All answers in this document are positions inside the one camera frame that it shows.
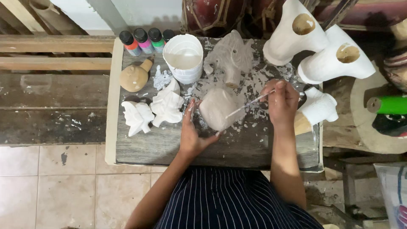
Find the white ceramic cup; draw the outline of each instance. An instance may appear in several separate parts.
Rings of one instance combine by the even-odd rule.
[[[204,49],[190,34],[177,35],[165,45],[163,57],[173,76],[180,83],[191,84],[202,75]]]

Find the green tube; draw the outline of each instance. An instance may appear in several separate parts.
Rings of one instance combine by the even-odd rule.
[[[407,114],[406,96],[380,96],[372,97],[367,103],[367,108],[372,113],[405,115]]]

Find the navy blue striped fabric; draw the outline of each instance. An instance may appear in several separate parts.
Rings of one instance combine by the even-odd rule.
[[[179,180],[154,228],[321,229],[285,203],[260,171],[191,167]]]

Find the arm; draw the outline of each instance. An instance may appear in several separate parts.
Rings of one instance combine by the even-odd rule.
[[[274,126],[270,182],[286,202],[306,208],[305,188],[298,167],[295,146],[294,117],[298,107],[298,92],[284,80],[271,80],[262,93],[268,96],[270,120]]]
[[[185,109],[185,116],[182,120],[181,143],[177,155],[136,206],[125,229],[152,228],[162,215],[181,175],[196,156],[219,139],[219,136],[212,136],[207,139],[198,137],[190,118],[194,110],[195,100],[192,99],[188,108]]]

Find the beige floor tile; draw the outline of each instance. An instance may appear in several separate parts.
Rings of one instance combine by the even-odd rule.
[[[263,173],[267,180],[270,181],[270,171],[261,171],[261,173]]]
[[[96,173],[97,145],[49,145],[39,148],[39,175]]]
[[[0,229],[35,228],[38,176],[0,177]]]
[[[152,166],[151,172],[164,172],[167,169],[167,166]]]
[[[155,184],[155,182],[160,178],[161,175],[162,175],[162,172],[151,174],[151,187]]]
[[[97,175],[96,228],[124,228],[150,183],[150,174]]]
[[[96,174],[150,173],[150,166],[108,165],[105,162],[105,146],[97,146]]]
[[[94,228],[96,175],[40,176],[39,229]]]
[[[39,146],[0,147],[0,176],[38,175]]]

